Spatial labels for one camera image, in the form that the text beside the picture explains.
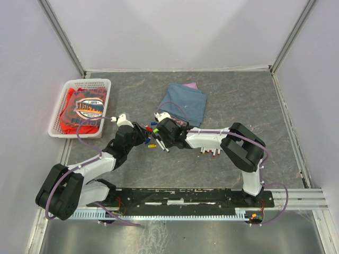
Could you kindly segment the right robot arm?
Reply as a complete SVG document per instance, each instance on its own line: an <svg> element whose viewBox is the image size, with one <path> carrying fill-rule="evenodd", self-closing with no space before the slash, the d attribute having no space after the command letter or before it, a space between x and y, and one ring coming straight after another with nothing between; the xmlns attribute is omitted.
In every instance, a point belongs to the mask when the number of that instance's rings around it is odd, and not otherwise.
<svg viewBox="0 0 339 254"><path fill-rule="evenodd" d="M156 133L166 148L210 149L214 154L223 151L242 171L243 202L250 207L262 199L261 167L270 154L265 143L241 123L223 129L201 129L178 125L167 113L157 114Z"/></svg>

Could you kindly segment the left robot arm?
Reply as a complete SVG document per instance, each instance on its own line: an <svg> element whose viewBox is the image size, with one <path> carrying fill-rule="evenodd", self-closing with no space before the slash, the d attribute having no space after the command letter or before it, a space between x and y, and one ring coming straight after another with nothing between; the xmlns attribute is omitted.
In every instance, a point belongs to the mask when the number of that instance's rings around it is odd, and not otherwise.
<svg viewBox="0 0 339 254"><path fill-rule="evenodd" d="M47 219L66 220L82 205L116 203L117 194L105 182L89 184L103 173L118 169L133 147L146 142L147 129L133 122L118 127L114 139L99 154L75 165L54 165L44 180L35 203L45 210Z"/></svg>

